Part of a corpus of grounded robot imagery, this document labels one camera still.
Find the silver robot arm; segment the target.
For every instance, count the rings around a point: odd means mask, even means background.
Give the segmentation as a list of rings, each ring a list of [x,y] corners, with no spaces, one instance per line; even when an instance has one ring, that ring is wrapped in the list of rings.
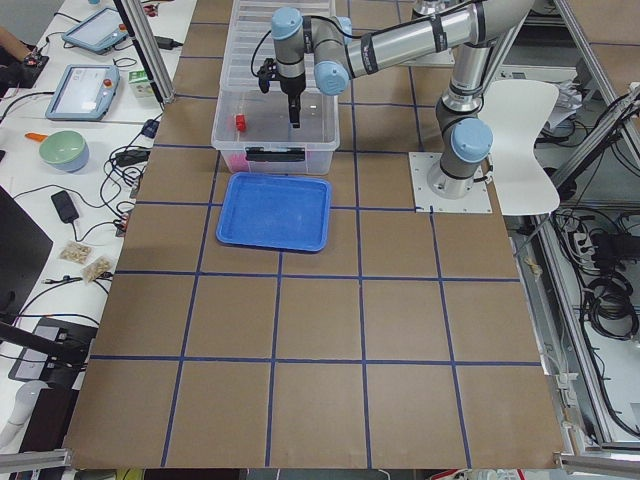
[[[299,127],[306,56],[313,58],[317,89],[337,96],[353,79],[454,50],[449,84],[436,104],[444,151],[430,168],[427,181],[439,197],[459,199],[471,189],[493,142],[490,127],[478,113],[498,62],[496,45],[525,19],[530,8],[528,1],[463,1],[354,35],[346,17],[304,15],[296,8],[282,7],[271,17],[275,55],[254,75],[262,92],[279,82],[288,98],[290,124]]]

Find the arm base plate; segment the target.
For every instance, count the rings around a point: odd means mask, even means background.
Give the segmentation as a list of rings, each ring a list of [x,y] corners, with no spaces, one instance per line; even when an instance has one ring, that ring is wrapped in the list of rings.
[[[481,167],[471,178],[447,176],[437,152],[410,152],[415,210],[423,213],[491,214],[488,187]]]

